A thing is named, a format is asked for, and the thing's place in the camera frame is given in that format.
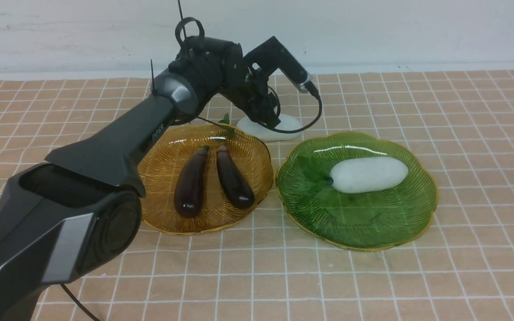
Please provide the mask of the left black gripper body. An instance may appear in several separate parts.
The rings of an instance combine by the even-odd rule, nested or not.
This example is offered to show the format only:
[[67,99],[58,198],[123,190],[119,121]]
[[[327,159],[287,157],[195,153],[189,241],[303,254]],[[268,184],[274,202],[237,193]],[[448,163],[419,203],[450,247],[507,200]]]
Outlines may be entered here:
[[236,65],[235,72],[226,79],[221,95],[241,109],[249,119],[265,128],[280,124],[279,98],[269,86],[269,75],[261,68]]

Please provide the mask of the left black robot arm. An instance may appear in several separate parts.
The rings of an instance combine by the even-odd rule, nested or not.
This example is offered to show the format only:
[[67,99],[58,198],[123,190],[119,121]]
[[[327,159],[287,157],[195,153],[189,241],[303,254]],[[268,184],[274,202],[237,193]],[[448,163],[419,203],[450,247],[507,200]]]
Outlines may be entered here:
[[216,94],[248,115],[284,53],[275,37],[247,54],[200,35],[179,40],[141,103],[94,135],[51,151],[10,177],[0,197],[0,321],[29,321],[41,293],[110,262],[134,240],[145,187],[137,167],[169,126],[198,116]]

